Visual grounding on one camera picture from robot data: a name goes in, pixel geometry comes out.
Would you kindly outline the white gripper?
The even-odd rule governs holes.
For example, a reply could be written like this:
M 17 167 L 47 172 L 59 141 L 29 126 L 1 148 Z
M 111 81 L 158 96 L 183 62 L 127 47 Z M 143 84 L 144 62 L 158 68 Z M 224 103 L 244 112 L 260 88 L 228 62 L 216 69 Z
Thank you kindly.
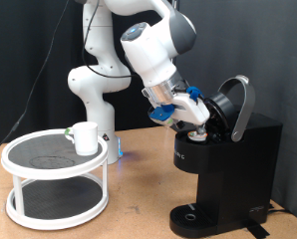
M 174 105 L 171 115 L 173 119 L 197 124 L 196 131 L 206 133 L 204 123 L 209 119 L 210 113 L 201 99 L 194 101 L 189 94 L 178 93 L 171 103 Z

